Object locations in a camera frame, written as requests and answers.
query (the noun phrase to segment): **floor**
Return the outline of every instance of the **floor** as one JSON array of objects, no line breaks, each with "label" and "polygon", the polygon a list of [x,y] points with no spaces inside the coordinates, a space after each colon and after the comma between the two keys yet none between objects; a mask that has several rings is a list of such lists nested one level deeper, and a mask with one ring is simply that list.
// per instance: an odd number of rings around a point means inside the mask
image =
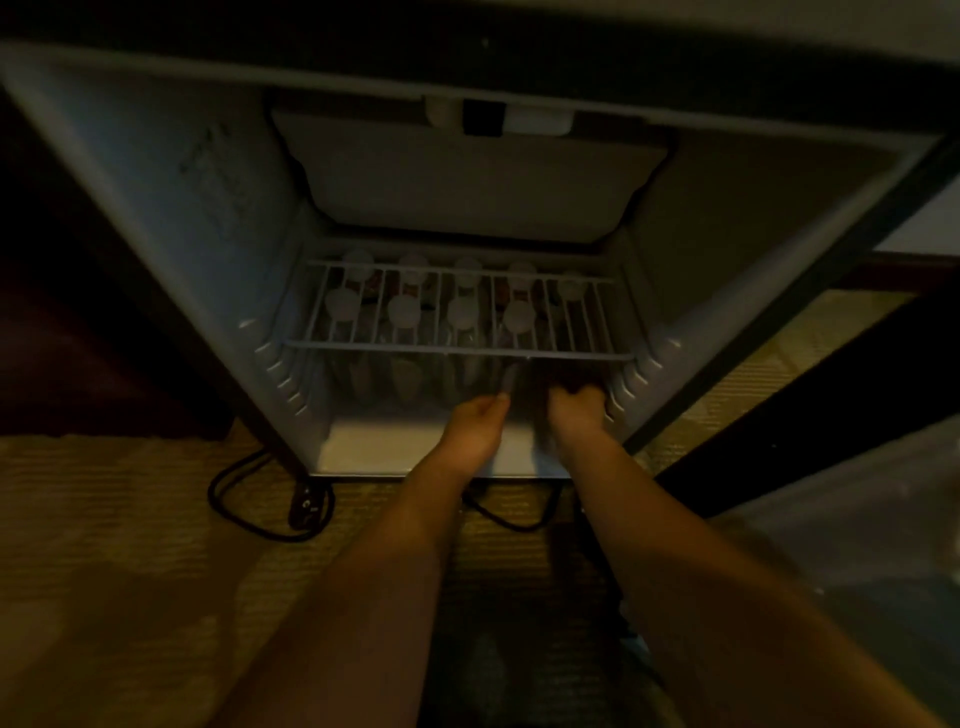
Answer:
[{"label": "floor", "polygon": [[[658,472],[906,299],[825,293],[641,461]],[[322,537],[261,541],[204,499],[210,477],[256,447],[242,426],[222,443],[0,439],[0,723],[198,726],[210,717],[305,585],[394,489],[339,486]],[[272,464],[231,505],[282,527],[290,493]],[[522,522],[545,496],[503,486],[485,502]],[[616,642],[570,496],[537,534],[467,517],[441,596],[424,722],[655,724],[640,703],[662,696],[636,681]]]}]

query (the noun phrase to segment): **bottle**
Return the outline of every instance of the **bottle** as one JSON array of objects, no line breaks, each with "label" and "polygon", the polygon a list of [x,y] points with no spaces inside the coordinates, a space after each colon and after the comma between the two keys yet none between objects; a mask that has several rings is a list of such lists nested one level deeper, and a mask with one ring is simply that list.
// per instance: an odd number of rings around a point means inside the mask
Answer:
[{"label": "bottle", "polygon": [[477,326],[486,333],[490,332],[491,311],[490,311],[490,287],[481,285],[483,274],[483,263],[475,257],[457,258],[453,267],[464,271],[453,276],[453,298],[473,297],[477,301],[479,314],[477,316]]},{"label": "bottle", "polygon": [[375,297],[379,293],[380,280],[374,276],[373,256],[360,248],[348,251],[341,258],[345,263],[354,263],[344,268],[344,287],[360,294],[361,299]]},{"label": "bottle", "polygon": [[[534,351],[538,347],[534,341],[534,325],[537,322],[537,311],[528,301],[511,301],[503,312],[498,340],[501,349],[512,349],[514,342],[518,349]],[[499,392],[512,394],[516,390],[516,382],[522,375],[523,365],[527,359],[511,359],[504,368],[502,376],[497,371],[498,380],[493,383]]]},{"label": "bottle", "polygon": [[[414,345],[418,343],[420,327],[420,301],[413,296],[394,296],[387,304],[390,322],[387,343]],[[410,404],[420,397],[423,388],[423,367],[415,353],[391,352],[390,376],[397,398]]]},{"label": "bottle", "polygon": [[[565,271],[564,275],[580,276],[577,271]],[[587,284],[582,280],[559,280],[557,293],[560,295],[563,318],[560,322],[554,322],[554,326],[564,326],[560,330],[560,339],[569,343],[572,352],[590,352],[590,323],[581,303],[587,294]]]},{"label": "bottle", "polygon": [[[510,264],[507,271],[509,273],[535,274],[537,267],[533,263],[528,263],[526,260],[517,260]],[[535,282],[537,282],[537,279],[532,275],[507,277],[507,284],[510,286],[515,301],[530,302],[530,292],[533,290]]]},{"label": "bottle", "polygon": [[[475,297],[457,296],[446,309],[447,326],[444,328],[444,343],[447,346],[464,349],[485,349],[487,347],[487,337],[478,327],[479,317],[480,310]],[[469,399],[478,392],[482,385],[481,377],[485,357],[482,354],[470,353],[449,354],[446,358],[452,363],[459,401]],[[445,368],[444,377],[449,377],[450,364],[447,364]],[[451,396],[445,383],[444,393],[447,395],[444,398],[449,403]]]},{"label": "bottle", "polygon": [[[321,333],[326,341],[343,344],[350,340],[353,332],[353,322],[360,313],[360,294],[352,288],[334,288],[327,291],[324,297],[324,320]],[[350,374],[351,356],[353,352],[341,350],[327,350],[326,360],[329,363],[333,378],[344,392],[352,393],[358,399],[367,395],[361,383],[358,393]]]}]

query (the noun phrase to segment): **bottle cap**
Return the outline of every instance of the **bottle cap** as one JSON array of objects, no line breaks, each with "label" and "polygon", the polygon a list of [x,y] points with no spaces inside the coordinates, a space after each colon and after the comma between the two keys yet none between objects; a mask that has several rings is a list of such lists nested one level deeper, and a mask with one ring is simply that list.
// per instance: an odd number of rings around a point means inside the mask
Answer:
[{"label": "bottle cap", "polygon": [[[477,260],[475,257],[461,257],[457,258],[456,262],[453,264],[454,268],[460,268],[465,271],[482,271],[483,263]],[[461,288],[474,288],[477,283],[480,282],[479,273],[458,273],[455,276],[457,285]]]},{"label": "bottle cap", "polygon": [[503,312],[503,325],[512,334],[526,333],[536,321],[537,311],[526,301],[510,301]]},{"label": "bottle cap", "polygon": [[[511,263],[510,267],[507,268],[508,271],[513,271],[514,273],[536,273],[537,266],[533,263],[528,263],[526,260],[518,260],[516,263]],[[510,283],[510,287],[515,291],[529,291],[534,287],[533,278],[510,278],[507,277],[507,281]]]},{"label": "bottle cap", "polygon": [[[373,256],[360,248],[354,248],[352,251],[344,254],[341,258],[345,263],[373,263]],[[373,275],[373,266],[364,265],[354,268],[350,266],[346,269],[347,280],[354,283],[362,283]]]},{"label": "bottle cap", "polygon": [[[564,271],[565,276],[580,276],[577,271]],[[587,284],[582,280],[561,280],[557,283],[557,293],[567,302],[581,301],[587,293]]]},{"label": "bottle cap", "polygon": [[458,331],[474,328],[479,319],[480,306],[472,296],[458,296],[446,307],[446,320]]},{"label": "bottle cap", "polygon": [[360,313],[360,294],[350,288],[334,288],[324,298],[326,313],[338,324],[356,319]]},{"label": "bottle cap", "polygon": [[[430,265],[430,261],[419,253],[408,253],[397,262],[400,265],[416,265],[421,268]],[[426,275],[426,271],[401,271],[400,281],[404,285],[423,285]]]},{"label": "bottle cap", "polygon": [[387,303],[387,317],[395,328],[416,328],[420,324],[420,302],[413,296],[394,296]]}]

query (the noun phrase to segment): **forearm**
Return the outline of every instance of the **forearm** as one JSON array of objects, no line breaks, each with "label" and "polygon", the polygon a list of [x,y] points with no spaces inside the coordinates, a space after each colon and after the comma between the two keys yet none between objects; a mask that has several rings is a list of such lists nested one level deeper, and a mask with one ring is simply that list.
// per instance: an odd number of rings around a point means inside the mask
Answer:
[{"label": "forearm", "polygon": [[436,451],[327,568],[217,725],[413,725],[469,478]]},{"label": "forearm", "polygon": [[938,725],[791,584],[681,506],[606,434],[579,441],[567,466],[689,724]]}]

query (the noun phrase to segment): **black cable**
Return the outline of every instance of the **black cable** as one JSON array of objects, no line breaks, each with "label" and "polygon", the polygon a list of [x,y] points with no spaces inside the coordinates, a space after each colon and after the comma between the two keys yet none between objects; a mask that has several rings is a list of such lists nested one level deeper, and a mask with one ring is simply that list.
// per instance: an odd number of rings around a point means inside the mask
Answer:
[{"label": "black cable", "polygon": [[[310,497],[313,499],[319,499],[317,509],[323,514],[320,516],[320,519],[316,524],[305,528],[301,533],[277,533],[275,531],[271,531],[267,528],[263,528],[255,523],[250,523],[249,521],[240,518],[235,513],[227,509],[227,507],[224,505],[223,498],[227,493],[230,492],[231,489],[239,485],[254,473],[262,470],[264,466],[270,463],[273,459],[274,457],[268,453],[266,449],[260,449],[257,452],[252,452],[246,457],[237,460],[232,465],[227,466],[219,473],[214,475],[213,479],[210,481],[209,487],[206,489],[206,501],[210,504],[210,508],[212,508],[213,511],[221,517],[227,519],[231,523],[235,523],[245,531],[249,531],[255,536],[267,539],[268,541],[276,541],[281,544],[300,544],[304,541],[309,541],[310,539],[319,536],[333,518],[333,509],[336,504],[336,497],[334,496],[333,488],[328,480],[320,481],[317,484],[319,492],[313,491],[310,495]],[[227,477],[232,473],[237,473],[237,475],[235,475],[223,488],[220,488],[220,484],[224,482],[224,480],[226,480]],[[497,525],[502,526],[507,530],[514,531],[515,533],[533,533],[534,531],[539,531],[541,528],[544,528],[548,523],[550,523],[550,521],[553,520],[553,517],[557,513],[557,506],[560,503],[560,495],[562,490],[563,483],[558,483],[552,486],[550,496],[547,498],[546,504],[543,506],[543,513],[540,515],[540,519],[536,523],[510,523],[506,519],[497,516],[495,513],[492,513],[484,506],[480,505],[480,503],[478,503],[469,493],[464,493],[461,498],[467,508],[472,508],[484,518],[493,521]]]},{"label": "black cable", "polygon": [[[237,460],[232,465],[227,466],[217,473],[213,477],[213,480],[210,481],[209,488],[206,489],[206,501],[210,504],[210,508],[231,523],[235,523],[244,530],[250,531],[252,534],[267,539],[268,541],[277,541],[282,544],[299,544],[319,536],[326,528],[326,525],[330,523],[330,519],[333,518],[333,507],[336,503],[333,488],[327,480],[321,481],[317,486],[319,493],[314,493],[311,496],[312,498],[319,499],[318,507],[321,511],[323,510],[324,502],[326,502],[326,511],[321,515],[317,523],[305,528],[301,533],[276,533],[275,531],[261,528],[255,523],[250,523],[240,518],[235,513],[229,511],[224,505],[224,496],[229,493],[234,486],[239,485],[247,477],[261,470],[273,459],[274,457],[268,453],[266,449],[260,449],[257,452],[247,455],[247,457]],[[223,489],[218,490],[224,479],[231,473],[236,473],[237,471],[240,471],[240,473],[228,482]]]},{"label": "black cable", "polygon": [[506,519],[497,516],[495,513],[491,513],[486,508],[484,508],[480,503],[478,503],[473,496],[469,493],[464,493],[461,496],[461,500],[464,502],[464,505],[467,508],[472,508],[474,511],[479,513],[484,518],[490,519],[499,526],[503,526],[509,531],[514,531],[516,533],[533,533],[534,531],[539,531],[541,528],[544,528],[550,521],[553,520],[554,515],[557,513],[557,506],[560,503],[560,493],[563,490],[563,483],[558,483],[552,486],[550,491],[550,496],[546,500],[546,505],[543,506],[543,514],[540,516],[540,520],[536,523],[510,523]]}]

